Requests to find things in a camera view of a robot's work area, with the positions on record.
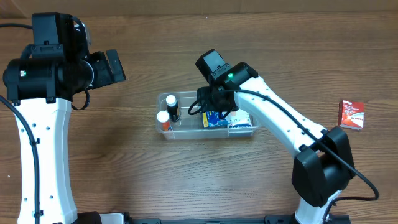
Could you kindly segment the blue yellow VapoDrops box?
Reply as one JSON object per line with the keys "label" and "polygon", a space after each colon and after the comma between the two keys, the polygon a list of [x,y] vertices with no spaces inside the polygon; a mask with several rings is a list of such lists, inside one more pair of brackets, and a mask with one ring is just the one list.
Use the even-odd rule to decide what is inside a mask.
{"label": "blue yellow VapoDrops box", "polygon": [[202,113],[203,127],[208,128],[220,128],[229,125],[229,122],[225,119],[221,119],[221,114],[215,111],[205,111]]}

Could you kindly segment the white and navy medicine box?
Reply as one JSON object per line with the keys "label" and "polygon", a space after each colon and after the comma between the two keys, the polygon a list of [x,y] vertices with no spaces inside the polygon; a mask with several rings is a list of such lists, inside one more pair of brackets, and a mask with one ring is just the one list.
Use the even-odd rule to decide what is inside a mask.
{"label": "white and navy medicine box", "polygon": [[229,128],[248,128],[252,126],[250,114],[241,109],[230,112],[226,120]]}

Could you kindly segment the black bottle white cap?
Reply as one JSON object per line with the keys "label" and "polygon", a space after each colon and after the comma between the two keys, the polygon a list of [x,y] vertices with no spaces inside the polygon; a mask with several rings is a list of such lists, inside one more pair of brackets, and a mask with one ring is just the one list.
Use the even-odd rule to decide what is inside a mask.
{"label": "black bottle white cap", "polygon": [[172,122],[180,120],[180,109],[177,98],[174,95],[168,95],[166,97],[167,112]]}

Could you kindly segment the orange tube white cap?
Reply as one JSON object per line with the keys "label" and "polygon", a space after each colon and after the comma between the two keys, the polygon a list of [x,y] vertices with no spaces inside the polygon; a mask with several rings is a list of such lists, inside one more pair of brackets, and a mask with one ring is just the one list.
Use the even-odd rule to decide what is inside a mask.
{"label": "orange tube white cap", "polygon": [[159,111],[157,113],[157,120],[160,123],[161,130],[171,131],[170,115],[167,111]]}

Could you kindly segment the red medicine box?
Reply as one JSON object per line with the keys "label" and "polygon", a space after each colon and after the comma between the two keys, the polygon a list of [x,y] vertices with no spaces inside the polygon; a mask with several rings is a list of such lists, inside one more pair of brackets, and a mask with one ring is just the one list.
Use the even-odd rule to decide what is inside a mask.
{"label": "red medicine box", "polygon": [[361,130],[364,128],[364,103],[341,100],[339,102],[338,126]]}

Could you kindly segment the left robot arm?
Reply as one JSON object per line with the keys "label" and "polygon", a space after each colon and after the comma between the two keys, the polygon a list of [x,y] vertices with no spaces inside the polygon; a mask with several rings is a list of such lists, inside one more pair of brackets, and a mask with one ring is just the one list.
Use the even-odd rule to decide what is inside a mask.
{"label": "left robot arm", "polygon": [[68,126],[72,101],[125,80],[118,53],[90,53],[88,29],[79,18],[35,13],[34,41],[4,71],[21,146],[22,201],[19,223],[130,223],[126,212],[80,213],[70,183]]}

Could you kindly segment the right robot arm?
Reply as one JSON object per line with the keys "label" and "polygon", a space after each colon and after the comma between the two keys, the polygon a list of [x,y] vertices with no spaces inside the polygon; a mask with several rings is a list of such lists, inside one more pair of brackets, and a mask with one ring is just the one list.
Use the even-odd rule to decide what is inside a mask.
{"label": "right robot arm", "polygon": [[294,159],[292,184],[300,195],[298,209],[292,215],[268,215],[265,223],[350,223],[347,215],[330,214],[333,200],[355,176],[347,134],[301,115],[244,62],[231,66],[211,49],[195,65],[209,84],[197,91],[200,110],[249,113]]}

